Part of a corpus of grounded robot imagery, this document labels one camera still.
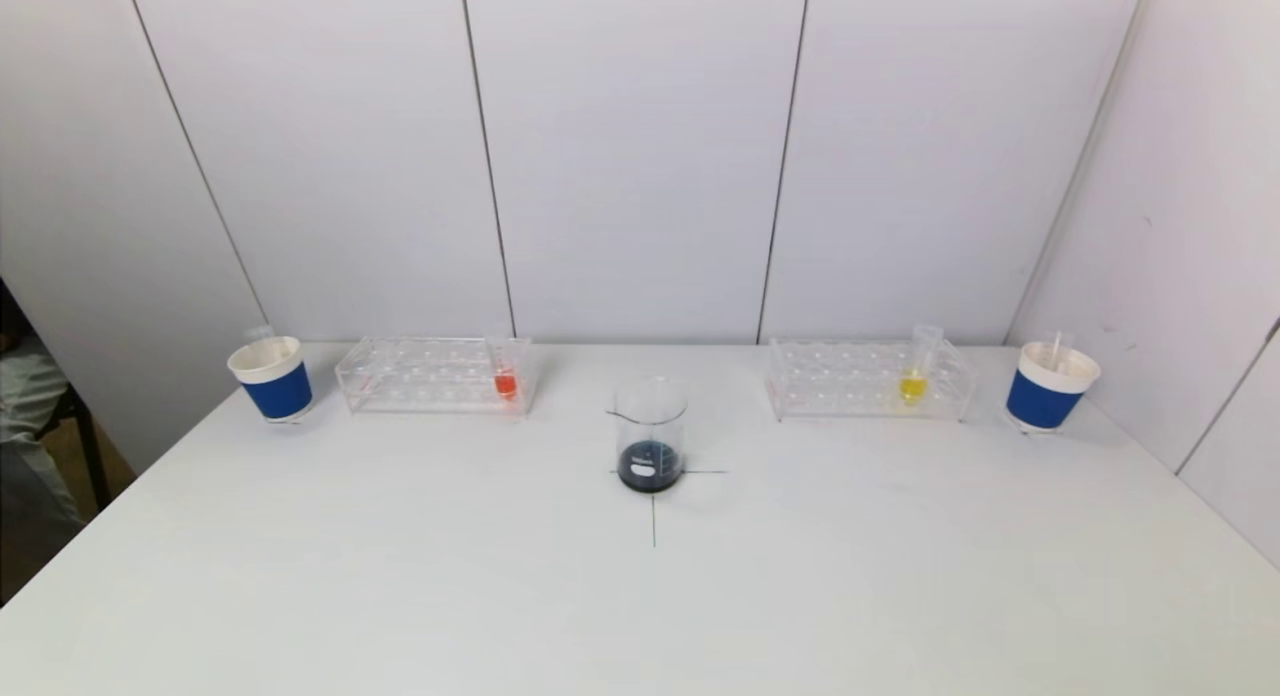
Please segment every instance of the beaker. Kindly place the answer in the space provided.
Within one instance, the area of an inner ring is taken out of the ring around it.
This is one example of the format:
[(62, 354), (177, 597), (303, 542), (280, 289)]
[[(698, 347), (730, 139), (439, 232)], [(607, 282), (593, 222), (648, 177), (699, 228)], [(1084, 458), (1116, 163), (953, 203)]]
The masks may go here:
[(681, 383), (641, 377), (618, 386), (613, 417), (618, 425), (618, 478), (634, 490), (654, 494), (671, 487), (685, 468), (685, 411)]

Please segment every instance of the orange liquid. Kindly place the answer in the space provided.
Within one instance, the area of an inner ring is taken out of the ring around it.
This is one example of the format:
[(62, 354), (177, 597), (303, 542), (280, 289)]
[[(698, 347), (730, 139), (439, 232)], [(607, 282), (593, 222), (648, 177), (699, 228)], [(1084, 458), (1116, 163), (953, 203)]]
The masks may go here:
[(516, 400), (516, 374), (509, 371), (498, 372), (493, 377), (493, 385), (498, 389), (498, 395), (507, 400)]

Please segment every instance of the cup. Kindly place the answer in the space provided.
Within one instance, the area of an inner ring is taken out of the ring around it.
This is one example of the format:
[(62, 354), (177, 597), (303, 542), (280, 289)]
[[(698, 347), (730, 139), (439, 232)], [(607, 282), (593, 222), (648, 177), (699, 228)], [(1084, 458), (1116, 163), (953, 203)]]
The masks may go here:
[(269, 336), (242, 345), (227, 367), (269, 422), (284, 422), (311, 406), (311, 381), (302, 344), (293, 336)]
[(1056, 431), (1084, 391), (1102, 376), (1100, 365), (1079, 351), (1070, 351), (1057, 371), (1046, 368), (1042, 363), (1047, 363), (1052, 348), (1048, 342), (1030, 342), (1018, 360), (1006, 408), (1024, 431)]

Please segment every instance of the floor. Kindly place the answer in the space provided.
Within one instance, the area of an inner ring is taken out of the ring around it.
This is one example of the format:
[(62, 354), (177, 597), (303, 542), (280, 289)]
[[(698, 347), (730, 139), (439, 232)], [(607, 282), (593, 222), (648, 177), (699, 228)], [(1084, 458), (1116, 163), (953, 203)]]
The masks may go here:
[[(111, 445), (102, 429), (97, 429), (97, 441), (102, 452), (102, 464), (106, 470), (106, 482), (111, 487), (113, 495), (119, 495), (133, 482), (133, 471), (129, 464), (120, 458), (120, 453)], [(93, 500), (93, 489), (88, 482), (88, 470), (84, 464), (84, 452), (82, 450), (79, 434), (76, 431), (76, 422), (68, 418), (58, 429), (51, 431), (44, 441), (49, 453), (54, 455), (58, 471), (63, 473), (76, 504), (79, 507), (81, 517), (92, 519), (97, 514), (97, 504)], [(32, 563), (0, 541), (0, 597), (8, 601), (18, 592), (31, 577), (40, 572), (44, 564)]]

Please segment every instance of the black line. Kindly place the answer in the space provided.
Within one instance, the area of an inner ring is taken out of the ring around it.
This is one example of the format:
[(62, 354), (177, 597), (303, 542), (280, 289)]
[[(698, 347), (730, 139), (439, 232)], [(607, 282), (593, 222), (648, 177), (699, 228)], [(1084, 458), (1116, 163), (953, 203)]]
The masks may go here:
[(1071, 221), (1070, 214), (1075, 212), (1076, 200), (1079, 200), (1084, 178), (1089, 171), (1089, 164), (1093, 162), (1093, 156), (1097, 154), (1103, 122), (1106, 122), (1106, 116), (1111, 113), (1111, 106), (1115, 102), (1116, 88), (1121, 73), (1125, 72), (1125, 65), (1129, 63), (1129, 54), (1133, 52), (1133, 44), (1138, 37), (1138, 22), (1147, 9), (1147, 3), (1148, 0), (1137, 0), (1133, 13), (1129, 14), (1129, 23), (1125, 26), (1115, 63), (1111, 64), (1107, 84), (1102, 87), (1102, 96), (1098, 99), (1097, 107), (1093, 109), (1093, 122), (1089, 122), (1089, 132), (1084, 136), (1084, 145), (1080, 146), (1080, 152), (1075, 156), (1071, 177), (1068, 178), (1066, 189), (1062, 191), (1062, 200), (1059, 201), (1057, 209), (1053, 212), (1053, 220), (1050, 223), (1044, 242), (1041, 244), (1039, 253), (1036, 255), (1036, 266), (1032, 267), (1032, 275), (1027, 279), (1027, 285), (1023, 287), (1023, 296), (1018, 299), (1018, 308), (1014, 310), (1014, 319), (1010, 319), (1009, 328), (1005, 330), (1005, 340), (1001, 344), (1014, 345), (1011, 344), (1014, 330), (1018, 328), (1018, 322), (1021, 321), (1034, 296), (1041, 290), (1053, 255), (1056, 253), (1057, 242), (1061, 241), (1068, 224)]
[(1203, 444), (1204, 438), (1207, 438), (1208, 432), (1213, 431), (1213, 427), (1217, 426), (1217, 418), (1221, 418), (1222, 415), (1226, 413), (1226, 406), (1230, 406), (1231, 400), (1235, 400), (1236, 391), (1240, 390), (1240, 386), (1244, 386), (1244, 381), (1249, 377), (1249, 374), (1253, 372), (1253, 367), (1256, 367), (1256, 365), (1258, 365), (1258, 362), (1262, 360), (1262, 354), (1266, 353), (1267, 345), (1270, 345), (1271, 339), (1275, 338), (1277, 328), (1280, 328), (1280, 319), (1276, 319), (1275, 326), (1271, 326), (1271, 331), (1267, 331), (1266, 339), (1262, 340), (1262, 348), (1258, 349), (1258, 353), (1253, 354), (1253, 360), (1249, 362), (1249, 367), (1244, 368), (1244, 372), (1240, 374), (1240, 380), (1235, 381), (1235, 386), (1231, 389), (1230, 394), (1228, 394), (1226, 400), (1222, 400), (1222, 404), (1219, 407), (1217, 413), (1215, 413), (1211, 421), (1208, 422), (1208, 426), (1206, 426), (1204, 431), (1201, 432), (1201, 436), (1197, 438), (1196, 445), (1192, 447), (1192, 450), (1189, 450), (1187, 458), (1183, 459), (1183, 463), (1178, 464), (1178, 468), (1174, 470), (1174, 476), (1181, 476), (1183, 470), (1187, 468), (1187, 464), (1192, 463), (1192, 457), (1196, 455), (1197, 450), (1199, 450), (1199, 447), (1201, 444)]
[(760, 292), (760, 321), (755, 326), (755, 343), (764, 331), (764, 303), (769, 298), (769, 273), (773, 269), (773, 239), (778, 235), (778, 207), (782, 205), (782, 178), (787, 171), (787, 143), (791, 141), (791, 116), (796, 109), (796, 84), (800, 82), (800, 52), (804, 49), (804, 22), (809, 18), (809, 0), (804, 0), (800, 10), (800, 40), (796, 42), (796, 67), (791, 72), (791, 102), (787, 104), (787, 130), (782, 134), (782, 160), (778, 164), (778, 189), (773, 196), (773, 226), (769, 226), (769, 255), (764, 258), (764, 290)]
[(248, 283), (248, 292), (253, 297), (253, 303), (257, 304), (257, 312), (262, 315), (262, 322), (270, 324), (271, 320), (266, 317), (266, 310), (262, 308), (262, 299), (259, 298), (257, 289), (253, 287), (253, 280), (248, 276), (248, 269), (244, 267), (244, 260), (239, 255), (236, 239), (232, 237), (232, 230), (227, 226), (227, 217), (223, 216), (223, 207), (218, 205), (218, 196), (214, 194), (214, 189), (209, 184), (209, 177), (205, 175), (205, 165), (200, 162), (200, 154), (196, 154), (196, 145), (191, 143), (191, 134), (187, 132), (187, 123), (183, 122), (182, 113), (178, 111), (178, 102), (173, 99), (173, 90), (169, 87), (169, 78), (164, 75), (164, 67), (160, 67), (160, 58), (156, 55), (155, 44), (151, 44), (151, 32), (147, 31), (147, 22), (142, 18), (142, 9), (138, 8), (138, 0), (129, 0), (129, 3), (133, 3), (133, 13), (137, 14), (138, 26), (142, 27), (142, 37), (147, 40), (147, 50), (151, 52), (151, 61), (155, 61), (156, 73), (160, 73), (160, 84), (164, 84), (164, 93), (169, 96), (169, 105), (173, 107), (174, 118), (178, 119), (178, 127), (182, 128), (183, 139), (187, 139), (187, 150), (191, 152), (192, 160), (196, 161), (196, 171), (200, 171), (200, 180), (205, 184), (205, 193), (209, 194), (209, 200), (214, 203), (214, 212), (218, 214), (218, 221), (223, 225), (223, 234), (227, 235), (227, 242), (232, 246), (232, 253), (236, 257), (236, 262), (241, 267), (241, 273), (244, 275), (244, 281)]
[(467, 50), (471, 52), (471, 77), (476, 84), (476, 109), (480, 111), (480, 136), (484, 138), (484, 162), (489, 168), (489, 196), (493, 198), (493, 221), (498, 226), (498, 255), (502, 257), (502, 281), (507, 285), (507, 313), (511, 317), (511, 335), (520, 336), (516, 328), (516, 303), (511, 299), (511, 276), (507, 273), (507, 246), (502, 239), (502, 217), (498, 216), (498, 187), (493, 180), (493, 156), (489, 154), (489, 127), (484, 122), (484, 99), (480, 96), (480, 68), (476, 67), (476, 44), (471, 36), (471, 9), (462, 0), (462, 20), (467, 26)]

